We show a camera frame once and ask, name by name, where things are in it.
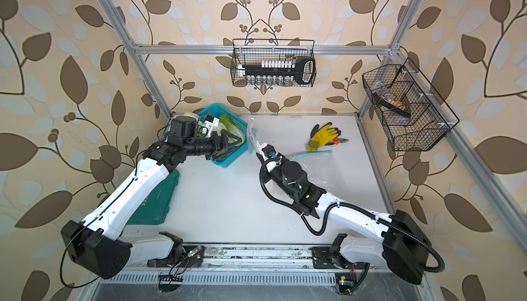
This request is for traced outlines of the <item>large chinese cabbage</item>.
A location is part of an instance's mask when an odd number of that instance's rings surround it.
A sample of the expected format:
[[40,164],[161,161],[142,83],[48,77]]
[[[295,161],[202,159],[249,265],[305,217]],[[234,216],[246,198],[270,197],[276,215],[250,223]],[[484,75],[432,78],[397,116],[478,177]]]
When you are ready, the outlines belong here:
[[219,121],[224,125],[225,129],[237,137],[242,137],[244,134],[240,131],[233,119],[228,114],[222,114],[219,117]]

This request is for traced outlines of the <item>pink dotted zipper bag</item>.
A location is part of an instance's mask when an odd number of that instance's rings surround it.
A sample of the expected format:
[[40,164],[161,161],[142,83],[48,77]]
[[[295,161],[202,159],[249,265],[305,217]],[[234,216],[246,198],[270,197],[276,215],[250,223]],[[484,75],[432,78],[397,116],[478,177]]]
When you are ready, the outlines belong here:
[[251,118],[246,129],[246,143],[249,154],[259,154],[264,156],[264,147],[268,145],[259,139],[257,125],[254,118]]

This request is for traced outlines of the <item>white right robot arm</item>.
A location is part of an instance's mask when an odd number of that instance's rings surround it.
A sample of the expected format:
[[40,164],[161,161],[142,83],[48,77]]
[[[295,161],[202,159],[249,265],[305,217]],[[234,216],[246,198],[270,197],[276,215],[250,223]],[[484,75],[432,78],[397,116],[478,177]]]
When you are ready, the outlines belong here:
[[280,153],[257,154],[257,158],[263,193],[298,214],[311,234],[323,235],[332,221],[375,243],[371,250],[361,250],[346,240],[346,234],[338,235],[333,242],[336,254],[332,256],[337,266],[386,265],[396,276],[414,285],[421,283],[426,272],[445,270],[442,256],[408,213],[381,213],[346,202],[310,182],[298,162]]

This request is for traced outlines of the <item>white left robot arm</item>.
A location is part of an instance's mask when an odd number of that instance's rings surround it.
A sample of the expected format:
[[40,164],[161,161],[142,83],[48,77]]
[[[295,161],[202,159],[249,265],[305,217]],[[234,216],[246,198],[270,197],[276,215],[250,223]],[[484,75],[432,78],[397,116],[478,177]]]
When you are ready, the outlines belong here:
[[69,221],[61,230],[63,258],[102,279],[116,276],[128,265],[182,256],[182,239],[169,233],[125,239],[122,232],[129,219],[179,164],[189,156],[216,160],[243,145],[242,132],[215,130],[192,116],[178,116],[158,142],[142,154],[133,172],[92,213],[79,222]]

